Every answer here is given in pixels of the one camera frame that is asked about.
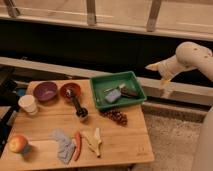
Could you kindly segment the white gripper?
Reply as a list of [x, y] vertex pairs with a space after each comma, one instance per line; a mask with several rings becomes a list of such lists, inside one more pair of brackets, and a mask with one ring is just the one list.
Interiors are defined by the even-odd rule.
[[160, 80], [160, 88], [164, 89], [175, 76], [181, 72], [191, 71], [197, 68], [197, 59], [194, 57], [181, 57], [173, 55], [168, 59], [147, 65], [145, 68], [151, 71], [160, 73], [162, 79]]

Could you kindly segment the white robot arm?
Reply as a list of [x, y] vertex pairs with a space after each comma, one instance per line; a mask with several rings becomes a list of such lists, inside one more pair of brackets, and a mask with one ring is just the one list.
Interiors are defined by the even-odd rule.
[[[159, 72], [161, 88], [179, 73], [193, 69], [198, 69], [213, 82], [213, 52], [197, 43], [183, 42], [172, 57], [149, 64], [146, 69]], [[213, 171], [213, 106], [201, 127], [191, 171]]]

